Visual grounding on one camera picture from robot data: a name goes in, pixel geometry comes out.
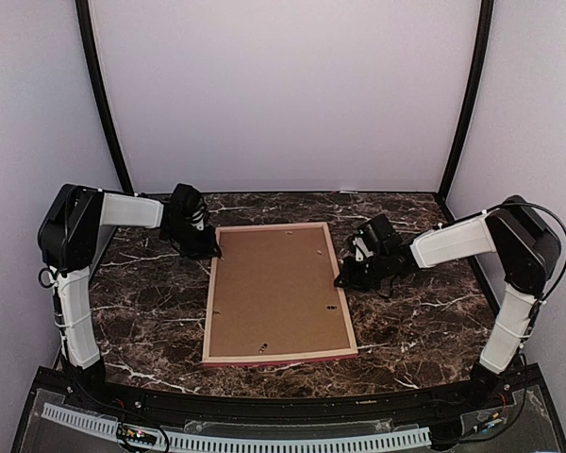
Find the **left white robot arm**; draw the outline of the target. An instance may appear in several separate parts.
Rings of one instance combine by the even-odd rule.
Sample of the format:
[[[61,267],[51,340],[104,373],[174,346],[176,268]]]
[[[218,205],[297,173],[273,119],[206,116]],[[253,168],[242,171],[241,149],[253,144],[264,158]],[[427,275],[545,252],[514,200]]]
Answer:
[[[99,232],[116,226],[156,229],[183,258],[222,255],[207,204],[191,185],[176,185],[166,201],[72,184],[61,187],[38,232],[43,262],[38,280],[53,295],[62,366],[77,385],[78,397],[94,411],[107,411],[114,392],[105,383],[93,332],[89,282]]]

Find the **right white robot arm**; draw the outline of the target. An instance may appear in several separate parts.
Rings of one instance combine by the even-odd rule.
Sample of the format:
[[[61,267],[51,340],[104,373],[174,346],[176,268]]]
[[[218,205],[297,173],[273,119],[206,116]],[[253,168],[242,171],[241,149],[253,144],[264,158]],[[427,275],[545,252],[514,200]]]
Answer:
[[[374,291],[452,260],[495,254],[505,272],[505,292],[490,338],[474,363],[462,400],[485,408],[499,393],[503,374],[529,339],[541,306],[565,272],[566,232],[557,234],[544,220],[552,212],[519,195],[503,203],[404,240],[384,214],[358,227],[354,253],[343,259],[334,280],[345,290]]]

